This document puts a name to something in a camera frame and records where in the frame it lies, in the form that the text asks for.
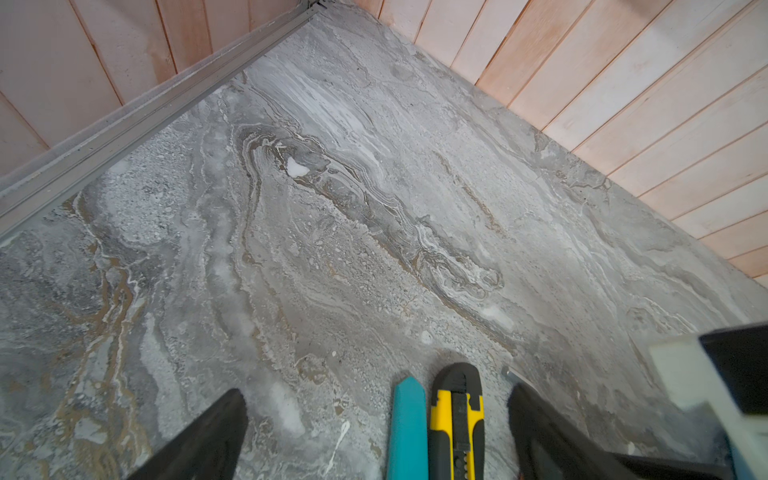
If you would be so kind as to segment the teal tool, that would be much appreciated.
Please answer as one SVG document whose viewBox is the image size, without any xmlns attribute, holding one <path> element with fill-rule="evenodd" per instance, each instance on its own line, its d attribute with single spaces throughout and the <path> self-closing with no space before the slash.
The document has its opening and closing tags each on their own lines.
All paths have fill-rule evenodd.
<svg viewBox="0 0 768 480">
<path fill-rule="evenodd" d="M 394 387 L 387 480 L 428 479 L 427 431 L 425 390 L 409 376 Z"/>
</svg>

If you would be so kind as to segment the yellow black utility knife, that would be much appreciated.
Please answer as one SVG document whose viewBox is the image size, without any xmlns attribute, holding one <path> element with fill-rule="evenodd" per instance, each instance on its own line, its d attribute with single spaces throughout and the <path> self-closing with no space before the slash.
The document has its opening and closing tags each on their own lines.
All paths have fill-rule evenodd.
<svg viewBox="0 0 768 480">
<path fill-rule="evenodd" d="M 485 467 L 484 400 L 478 369 L 453 363 L 435 377 L 430 395 L 429 477 L 482 480 Z"/>
</svg>

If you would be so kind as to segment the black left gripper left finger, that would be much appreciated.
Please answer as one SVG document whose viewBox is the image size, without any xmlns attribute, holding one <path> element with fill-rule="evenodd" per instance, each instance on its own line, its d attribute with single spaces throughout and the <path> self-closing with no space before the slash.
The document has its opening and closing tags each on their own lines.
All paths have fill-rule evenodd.
<svg viewBox="0 0 768 480">
<path fill-rule="evenodd" d="M 243 394 L 230 389 L 130 477 L 232 479 L 247 426 Z"/>
</svg>

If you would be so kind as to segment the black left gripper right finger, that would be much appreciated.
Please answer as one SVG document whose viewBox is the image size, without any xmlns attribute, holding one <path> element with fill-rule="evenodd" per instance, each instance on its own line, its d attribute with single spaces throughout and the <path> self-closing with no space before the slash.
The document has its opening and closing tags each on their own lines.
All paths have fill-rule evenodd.
<svg viewBox="0 0 768 480">
<path fill-rule="evenodd" d="M 513 387 L 508 415 L 522 479 L 636 477 L 527 385 Z"/>
</svg>

